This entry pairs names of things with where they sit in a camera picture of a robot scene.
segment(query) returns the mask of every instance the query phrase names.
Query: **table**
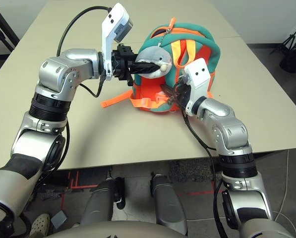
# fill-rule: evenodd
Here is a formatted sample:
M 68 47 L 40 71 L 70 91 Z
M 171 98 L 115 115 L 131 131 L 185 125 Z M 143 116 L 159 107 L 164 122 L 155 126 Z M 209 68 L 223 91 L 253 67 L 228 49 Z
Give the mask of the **table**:
M 253 152 L 296 148 L 296 106 L 209 0 L 186 0 L 184 5 L 157 0 L 120 2 L 134 22 L 123 43 L 134 52 L 152 29 L 173 16 L 177 21 L 206 27 L 222 51 L 212 93 L 217 100 L 230 105 L 244 122 Z M 93 4 L 92 0 L 66 0 L 65 5 L 61 0 L 49 0 L 1 68 L 0 167 L 9 159 L 23 114 L 30 108 L 41 63 L 55 55 L 69 21 Z M 100 26 L 105 14 L 95 11 L 80 18 L 68 33 L 62 50 L 100 51 Z M 85 84 L 96 91 L 98 80 Z M 68 113 L 71 143 L 60 169 L 207 156 L 180 113 L 153 114 L 135 109 L 130 101 L 101 108 L 101 101 L 126 90 L 129 90 L 126 82 L 116 79 L 105 82 L 99 99 L 82 88 L 77 89 Z M 191 124 L 206 143 L 213 145 L 196 118 L 191 119 Z

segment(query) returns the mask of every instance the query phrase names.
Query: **zipper pull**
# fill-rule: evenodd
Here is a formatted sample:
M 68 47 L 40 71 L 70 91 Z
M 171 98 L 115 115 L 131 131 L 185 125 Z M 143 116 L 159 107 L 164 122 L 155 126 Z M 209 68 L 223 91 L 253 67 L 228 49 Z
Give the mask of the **zipper pull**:
M 176 21 L 177 21 L 177 19 L 175 17 L 172 17 L 172 19 L 169 23 L 169 27 L 167 28 L 167 34 L 169 34 L 172 31 Z
M 164 37 L 165 37 L 166 35 L 168 35 L 168 34 L 172 31 L 172 29 L 173 29 L 173 27 L 174 27 L 174 24 L 175 24 L 176 20 L 177 20 L 177 19 L 176 19 L 175 17 L 172 17 L 172 18 L 171 18 L 171 21 L 170 21 L 170 23 L 169 23 L 169 26 L 168 26 L 166 32 L 163 34 L 162 39 L 161 39 L 160 42 L 158 43 L 158 46 L 159 46 L 159 47 L 161 46 Z

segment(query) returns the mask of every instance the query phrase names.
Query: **black cable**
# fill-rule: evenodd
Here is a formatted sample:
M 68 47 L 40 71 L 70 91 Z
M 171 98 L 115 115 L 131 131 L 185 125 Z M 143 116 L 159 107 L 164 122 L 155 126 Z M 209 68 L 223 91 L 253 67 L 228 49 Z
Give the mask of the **black cable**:
M 218 192 L 219 192 L 219 189 L 220 189 L 222 183 L 223 183 L 223 180 L 221 179 L 217 188 L 215 188 L 215 191 L 214 191 L 213 212 L 214 212 L 214 219 L 215 219 L 216 227 L 217 227 L 220 237 L 221 238 L 228 238 L 227 234 L 225 232 L 225 229 L 223 227 L 223 224 L 221 222 L 221 219 L 219 218 L 218 208 L 217 208 L 217 195 L 218 195 Z
M 110 12 L 111 7 L 106 7 L 106 6 L 91 6 L 83 11 L 81 11 L 79 14 L 77 14 L 73 20 L 69 23 L 69 25 L 66 27 L 60 41 L 59 41 L 59 46 L 58 46 L 58 50 L 57 50 L 57 57 L 60 55 L 60 51 L 64 42 L 64 39 L 68 33 L 68 31 L 70 30 L 70 28 L 72 27 L 72 25 L 85 13 L 92 11 L 92 10 L 106 10 L 108 12 Z M 85 86 L 84 84 L 80 84 L 80 86 L 82 86 L 83 88 L 85 88 L 93 97 L 97 98 L 100 95 L 100 92 L 102 91 L 102 84 L 99 84 L 98 86 L 98 90 L 97 90 L 97 94 L 93 93 L 93 91 L 91 89 L 89 89 L 87 86 Z
M 58 46 L 58 51 L 57 51 L 57 56 L 60 55 L 60 50 L 62 48 L 65 36 L 67 35 L 68 31 L 70 30 L 70 28 L 72 27 L 72 25 L 85 13 L 92 11 L 92 10 L 106 10 L 106 11 L 110 11 L 111 8 L 110 7 L 106 7 L 106 6 L 91 6 L 83 11 L 81 11 L 79 14 L 77 14 L 73 20 L 69 23 L 69 25 L 67 26 L 67 28 L 65 29 L 60 41 L 59 41 L 59 46 Z
M 29 221 L 29 219 L 24 215 L 23 212 L 20 214 L 19 218 L 23 221 L 25 225 L 25 232 L 16 236 L 11 236 L 10 238 L 24 238 L 30 234 L 31 222 Z
M 68 152 L 68 147 L 69 147 L 69 141 L 70 141 L 70 132 L 69 132 L 69 124 L 68 124 L 68 120 L 66 123 L 66 144 L 65 144 L 65 149 L 63 152 L 63 155 L 61 157 L 61 159 L 59 160 L 59 162 L 57 163 L 57 165 L 54 167 L 54 169 L 52 169 L 45 177 L 43 177 L 34 187 L 33 192 L 36 192 L 37 189 L 44 183 L 44 181 L 51 176 L 52 173 L 54 173 L 56 170 L 58 170 L 58 168 L 61 166 L 61 164 L 63 163 L 66 154 Z
M 102 91 L 102 88 L 103 88 L 103 84 L 104 84 L 104 81 L 106 79 L 106 75 L 105 73 L 102 73 L 100 75 L 100 81 L 99 81 L 99 85 L 98 85 L 98 89 L 97 89 L 97 93 L 93 93 L 92 90 L 90 90 L 87 86 L 85 86 L 84 84 L 80 83 L 79 85 L 82 86 L 83 88 L 85 88 L 94 98 L 98 98 L 98 96 L 100 95 L 101 91 Z
M 205 144 L 205 142 L 201 138 L 199 138 L 199 136 L 196 134 L 196 132 L 191 127 L 191 124 L 189 123 L 188 115 L 184 115 L 183 110 L 181 110 L 181 113 L 182 113 L 184 122 L 187 125 L 187 128 L 190 130 L 190 132 L 192 133 L 192 135 L 196 138 L 196 140 L 198 141 L 198 143 L 200 143 L 201 146 L 204 147 L 204 149 L 216 150 L 215 148 L 209 147 L 207 144 Z

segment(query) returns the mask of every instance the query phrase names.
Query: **yellow strap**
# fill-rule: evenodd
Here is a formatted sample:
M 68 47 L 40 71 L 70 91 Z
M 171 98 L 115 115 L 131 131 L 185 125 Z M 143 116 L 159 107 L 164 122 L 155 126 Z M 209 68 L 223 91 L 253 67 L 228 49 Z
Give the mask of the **yellow strap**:
M 179 41 L 174 41 L 171 43 L 172 54 L 173 54 L 173 63 L 176 68 L 184 68 L 187 64 L 195 60 L 196 47 L 194 40 L 186 40 L 186 51 L 188 54 L 188 61 L 184 65 L 180 65 L 178 62 L 179 57 L 181 56 L 181 43 Z

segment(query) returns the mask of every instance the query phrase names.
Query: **white wall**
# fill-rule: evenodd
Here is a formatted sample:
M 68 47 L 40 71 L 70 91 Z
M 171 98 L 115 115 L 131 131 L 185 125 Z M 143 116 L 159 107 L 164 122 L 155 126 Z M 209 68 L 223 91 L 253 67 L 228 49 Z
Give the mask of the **white wall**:
M 21 39 L 47 0 L 0 0 L 0 13 Z M 0 41 L 0 54 L 10 51 Z
M 280 43 L 296 29 L 296 0 L 212 0 L 246 43 Z
M 0 0 L 0 12 L 21 38 L 46 1 Z M 279 43 L 296 29 L 296 0 L 211 1 L 246 43 Z M 8 53 L 0 42 L 0 54 Z

